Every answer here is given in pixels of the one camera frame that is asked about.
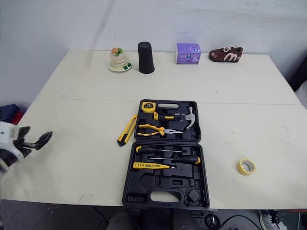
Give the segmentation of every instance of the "yellow electrical tape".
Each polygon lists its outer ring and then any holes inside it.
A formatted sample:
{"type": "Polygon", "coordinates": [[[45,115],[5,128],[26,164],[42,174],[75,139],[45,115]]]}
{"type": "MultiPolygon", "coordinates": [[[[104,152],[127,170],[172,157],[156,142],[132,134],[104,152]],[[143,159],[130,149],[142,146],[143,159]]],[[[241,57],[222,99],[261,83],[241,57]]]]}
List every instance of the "yellow electrical tape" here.
{"type": "Polygon", "coordinates": [[[239,172],[245,176],[250,175],[256,171],[256,165],[247,159],[239,161],[236,167],[238,168],[239,172]]]}

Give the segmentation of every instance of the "screwdriver handle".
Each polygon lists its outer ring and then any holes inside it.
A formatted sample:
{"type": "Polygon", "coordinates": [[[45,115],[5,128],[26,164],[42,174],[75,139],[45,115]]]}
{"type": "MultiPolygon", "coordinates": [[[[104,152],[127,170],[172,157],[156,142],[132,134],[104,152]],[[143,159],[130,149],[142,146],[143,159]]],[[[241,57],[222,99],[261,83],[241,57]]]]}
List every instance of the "screwdriver handle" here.
{"type": "Polygon", "coordinates": [[[169,169],[171,168],[171,166],[164,165],[164,164],[149,163],[149,162],[134,162],[133,168],[134,169],[169,169]]]}
{"type": "Polygon", "coordinates": [[[161,148],[154,148],[149,146],[138,146],[136,147],[136,152],[141,154],[150,154],[150,153],[161,153],[161,148]]]}
{"type": "Polygon", "coordinates": [[[174,157],[173,162],[184,163],[184,164],[199,164],[201,159],[194,156],[183,156],[183,157],[174,157]]]}

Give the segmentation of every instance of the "black tool case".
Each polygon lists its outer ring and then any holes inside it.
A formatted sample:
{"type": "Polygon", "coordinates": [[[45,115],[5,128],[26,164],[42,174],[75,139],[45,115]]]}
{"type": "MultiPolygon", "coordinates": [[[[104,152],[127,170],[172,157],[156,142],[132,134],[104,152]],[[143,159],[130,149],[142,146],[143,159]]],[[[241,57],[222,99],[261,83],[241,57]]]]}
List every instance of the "black tool case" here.
{"type": "Polygon", "coordinates": [[[202,147],[198,144],[201,140],[201,130],[199,126],[199,116],[197,103],[193,101],[163,101],[163,100],[142,100],[138,111],[138,118],[134,136],[136,142],[133,143],[125,182],[123,205],[128,207],[165,207],[180,208],[189,210],[204,210],[209,207],[208,186],[205,171],[205,159],[202,147]],[[143,102],[156,103],[156,112],[159,115],[188,114],[188,107],[193,108],[195,123],[189,129],[185,128],[190,121],[165,121],[155,120],[154,115],[144,113],[143,102]],[[176,104],[177,108],[160,108],[161,104],[176,104]],[[165,129],[175,129],[184,131],[178,134],[165,134],[140,137],[137,133],[156,132],[151,128],[140,129],[138,125],[150,124],[165,129]],[[162,152],[140,154],[136,152],[138,146],[149,146],[161,148],[163,150],[179,150],[185,153],[162,152]],[[172,160],[151,160],[149,157],[171,158],[176,156],[196,156],[201,159],[199,164],[175,163],[172,160]],[[175,166],[169,169],[134,169],[134,162],[152,162],[164,165],[175,166]],[[177,197],[178,202],[153,201],[153,192],[169,192],[177,197]]]}

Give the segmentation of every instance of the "small cake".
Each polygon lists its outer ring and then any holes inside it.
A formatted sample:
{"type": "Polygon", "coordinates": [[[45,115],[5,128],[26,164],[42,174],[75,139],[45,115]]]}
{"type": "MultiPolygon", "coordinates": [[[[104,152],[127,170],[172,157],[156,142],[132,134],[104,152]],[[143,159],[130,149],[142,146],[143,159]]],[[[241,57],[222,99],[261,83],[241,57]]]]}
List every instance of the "small cake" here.
{"type": "Polygon", "coordinates": [[[126,52],[121,48],[113,48],[110,53],[109,68],[115,72],[123,72],[132,67],[132,61],[127,58],[126,52]]]}

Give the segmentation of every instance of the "black cylinder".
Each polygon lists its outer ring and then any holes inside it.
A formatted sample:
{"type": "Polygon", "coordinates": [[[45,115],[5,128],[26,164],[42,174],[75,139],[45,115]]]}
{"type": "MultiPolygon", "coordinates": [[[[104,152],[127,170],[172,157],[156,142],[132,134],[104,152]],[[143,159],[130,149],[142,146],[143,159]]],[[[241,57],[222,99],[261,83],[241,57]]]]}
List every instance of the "black cylinder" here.
{"type": "Polygon", "coordinates": [[[152,73],[154,72],[154,61],[152,45],[149,42],[138,43],[139,52],[139,72],[152,73]]]}

